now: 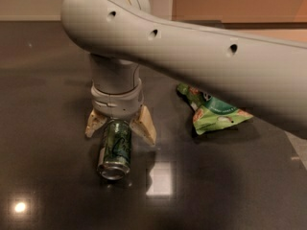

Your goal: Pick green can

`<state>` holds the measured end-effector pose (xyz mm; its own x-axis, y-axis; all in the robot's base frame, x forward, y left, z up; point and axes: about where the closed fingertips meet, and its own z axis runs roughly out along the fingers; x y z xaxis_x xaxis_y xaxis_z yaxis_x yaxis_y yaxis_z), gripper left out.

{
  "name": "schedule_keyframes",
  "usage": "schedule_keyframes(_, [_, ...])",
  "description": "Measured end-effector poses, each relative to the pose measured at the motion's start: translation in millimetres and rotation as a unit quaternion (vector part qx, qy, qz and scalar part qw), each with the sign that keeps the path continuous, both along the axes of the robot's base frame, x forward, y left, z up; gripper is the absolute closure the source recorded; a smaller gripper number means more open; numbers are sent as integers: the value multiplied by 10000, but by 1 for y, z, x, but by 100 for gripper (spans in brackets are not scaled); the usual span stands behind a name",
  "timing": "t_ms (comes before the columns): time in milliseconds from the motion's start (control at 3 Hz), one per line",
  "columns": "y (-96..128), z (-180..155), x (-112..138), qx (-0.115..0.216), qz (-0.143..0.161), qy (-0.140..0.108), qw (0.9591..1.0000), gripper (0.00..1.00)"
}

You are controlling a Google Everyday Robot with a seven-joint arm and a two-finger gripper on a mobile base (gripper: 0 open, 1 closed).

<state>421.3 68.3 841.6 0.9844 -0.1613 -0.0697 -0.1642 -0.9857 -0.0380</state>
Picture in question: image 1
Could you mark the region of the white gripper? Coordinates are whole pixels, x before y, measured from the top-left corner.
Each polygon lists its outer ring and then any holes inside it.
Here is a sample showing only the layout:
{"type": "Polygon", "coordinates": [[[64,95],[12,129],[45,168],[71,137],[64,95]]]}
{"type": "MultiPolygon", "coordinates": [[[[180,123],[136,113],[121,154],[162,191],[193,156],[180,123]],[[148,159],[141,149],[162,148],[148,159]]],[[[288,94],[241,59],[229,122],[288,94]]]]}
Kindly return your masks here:
{"type": "Polygon", "coordinates": [[[107,117],[129,120],[130,128],[149,146],[156,142],[156,130],[150,110],[142,105],[144,95],[142,81],[138,80],[134,89],[123,94],[104,93],[95,86],[91,87],[93,108],[89,114],[85,128],[85,136],[91,138],[107,121],[107,117]]]}

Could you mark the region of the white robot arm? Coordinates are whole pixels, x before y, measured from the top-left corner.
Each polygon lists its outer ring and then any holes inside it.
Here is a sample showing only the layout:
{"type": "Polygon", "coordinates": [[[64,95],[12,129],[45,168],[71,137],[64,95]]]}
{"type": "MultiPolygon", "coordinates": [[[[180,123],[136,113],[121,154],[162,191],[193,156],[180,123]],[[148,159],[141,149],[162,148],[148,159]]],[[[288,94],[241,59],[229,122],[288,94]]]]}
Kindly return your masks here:
{"type": "Polygon", "coordinates": [[[303,43],[164,20],[149,0],[64,0],[60,19],[87,52],[148,66],[307,138],[303,43]]]}

